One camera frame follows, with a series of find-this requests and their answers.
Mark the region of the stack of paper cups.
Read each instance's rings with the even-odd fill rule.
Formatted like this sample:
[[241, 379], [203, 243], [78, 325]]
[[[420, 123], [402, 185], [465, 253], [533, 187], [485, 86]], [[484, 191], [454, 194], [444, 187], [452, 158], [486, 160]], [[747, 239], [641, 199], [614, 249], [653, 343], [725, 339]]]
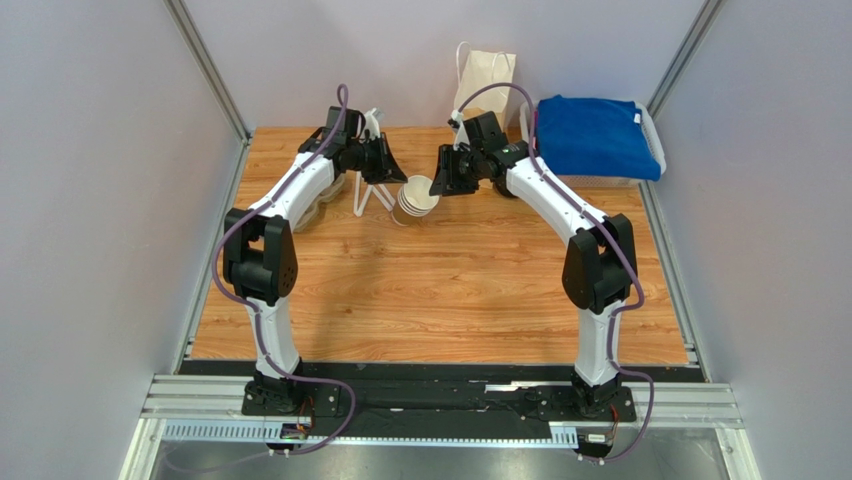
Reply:
[[428, 215], [438, 205], [439, 196], [430, 194], [433, 180], [423, 175], [413, 175], [402, 185], [396, 203], [391, 210], [391, 219], [400, 226], [408, 226]]

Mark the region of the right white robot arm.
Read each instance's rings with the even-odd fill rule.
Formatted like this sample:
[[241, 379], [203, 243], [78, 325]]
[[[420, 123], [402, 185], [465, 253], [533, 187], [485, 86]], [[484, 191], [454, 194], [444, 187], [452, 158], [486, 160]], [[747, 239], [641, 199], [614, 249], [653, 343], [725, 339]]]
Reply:
[[467, 119], [455, 110], [448, 123], [455, 139], [439, 148], [431, 194], [473, 194], [489, 180], [557, 233], [566, 247], [562, 286], [578, 310], [573, 405], [586, 417], [609, 411], [622, 380], [616, 366], [621, 317], [638, 278], [631, 221], [585, 202], [529, 143], [510, 141], [495, 113]]

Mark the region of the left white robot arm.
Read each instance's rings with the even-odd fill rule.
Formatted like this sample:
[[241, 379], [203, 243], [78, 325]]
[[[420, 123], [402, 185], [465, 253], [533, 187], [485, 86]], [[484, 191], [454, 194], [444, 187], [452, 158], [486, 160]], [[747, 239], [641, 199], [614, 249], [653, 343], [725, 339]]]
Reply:
[[256, 372], [243, 410], [293, 415], [307, 405], [316, 380], [298, 375], [289, 296], [299, 266], [293, 230], [309, 207], [348, 171], [369, 184], [404, 183], [380, 122], [383, 112], [332, 107], [325, 126], [299, 147], [289, 170], [250, 208], [225, 217], [222, 274], [227, 295], [244, 304], [252, 321]]

